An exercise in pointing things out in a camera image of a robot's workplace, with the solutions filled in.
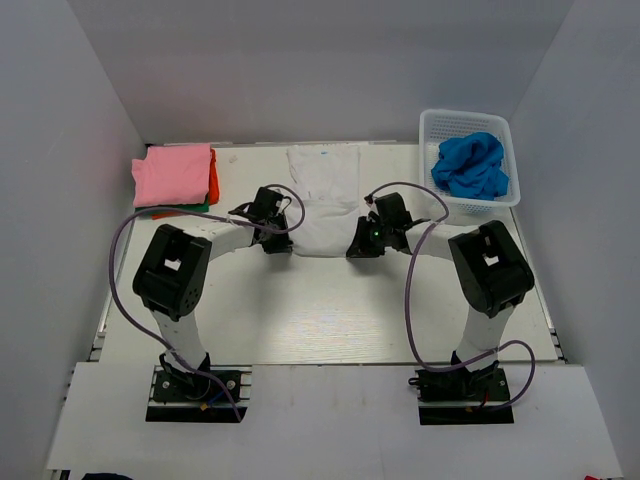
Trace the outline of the white t shirt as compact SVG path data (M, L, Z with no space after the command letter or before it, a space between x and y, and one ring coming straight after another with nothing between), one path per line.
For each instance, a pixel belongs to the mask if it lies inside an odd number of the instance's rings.
M360 216L360 148L355 144L294 145L287 149L292 189L301 199L285 210L301 257L346 255Z

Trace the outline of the blue t shirt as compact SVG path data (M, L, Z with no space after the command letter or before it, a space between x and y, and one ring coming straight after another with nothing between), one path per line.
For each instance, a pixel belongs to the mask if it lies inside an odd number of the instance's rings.
M508 193L509 177L502 171L504 147L488 132L454 137L438 147L431 169L435 185L456 198L493 201Z

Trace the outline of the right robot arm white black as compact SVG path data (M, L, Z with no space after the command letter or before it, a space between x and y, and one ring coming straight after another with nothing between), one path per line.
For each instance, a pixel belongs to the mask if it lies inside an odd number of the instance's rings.
M506 324L534 287L532 270L508 229L499 220L479 226L447 225L437 220L415 219L402 196L391 193L365 198L369 212L358 218L354 239L346 256L378 258L393 249L410 257L404 290L405 328L416 361L427 371L451 374L453 390L472 399L488 385L485 371L498 365ZM411 287L419 256L451 262L467 301L468 313L461 340L449 367L424 362L411 325Z

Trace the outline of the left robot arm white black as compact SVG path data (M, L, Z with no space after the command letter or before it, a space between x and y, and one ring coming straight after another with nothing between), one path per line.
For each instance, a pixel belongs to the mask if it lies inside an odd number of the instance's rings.
M211 387L210 359L195 320L209 263L256 245L267 254L291 252L285 215L290 203L289 196L261 187L253 201L222 221L187 230L170 224L156 229L134 276L133 291L168 344L161 366L177 376L177 387L188 398L202 398Z

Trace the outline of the green folded t shirt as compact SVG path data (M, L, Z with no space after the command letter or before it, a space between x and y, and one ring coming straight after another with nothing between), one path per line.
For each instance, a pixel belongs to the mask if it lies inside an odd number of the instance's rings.
M148 207L136 207L135 211L143 211L143 217L150 217L154 220L180 216L183 215L183 211L188 212L196 212L196 213L207 213L209 211L209 201L205 200L203 203L199 204L175 204L175 205L157 205L154 206L153 212L145 213L145 210L148 210Z

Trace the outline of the pink folded t shirt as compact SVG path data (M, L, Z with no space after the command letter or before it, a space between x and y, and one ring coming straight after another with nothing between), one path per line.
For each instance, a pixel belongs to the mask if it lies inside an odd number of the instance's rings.
M209 192L208 144L151 146L144 159L133 159L135 208L204 202Z

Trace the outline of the white plastic basket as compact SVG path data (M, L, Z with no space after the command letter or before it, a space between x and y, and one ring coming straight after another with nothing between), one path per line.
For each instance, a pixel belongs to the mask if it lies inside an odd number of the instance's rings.
M504 157L501 171L508 177L508 190L495 200L479 200L453 197L436 186L431 169L438 160L439 146L450 138L466 137L477 132L492 134L502 144ZM519 204L521 192L516 157L509 123L501 116L470 111L427 109L419 121L420 181L440 195L453 211L480 214Z

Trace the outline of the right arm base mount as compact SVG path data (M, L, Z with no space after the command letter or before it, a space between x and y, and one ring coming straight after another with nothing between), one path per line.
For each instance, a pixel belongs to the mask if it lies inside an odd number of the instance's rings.
M460 369L436 373L416 370L408 380L418 397L421 426L508 425L513 410L505 372L490 368L469 373Z

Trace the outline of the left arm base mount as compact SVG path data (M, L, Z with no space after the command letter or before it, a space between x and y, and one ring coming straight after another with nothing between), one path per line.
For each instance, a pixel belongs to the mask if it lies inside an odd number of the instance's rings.
M219 366L211 374L218 377L229 391L243 419L250 402L252 368ZM200 377L196 387L154 367L146 408L147 423L233 424L238 418L222 388L214 381Z

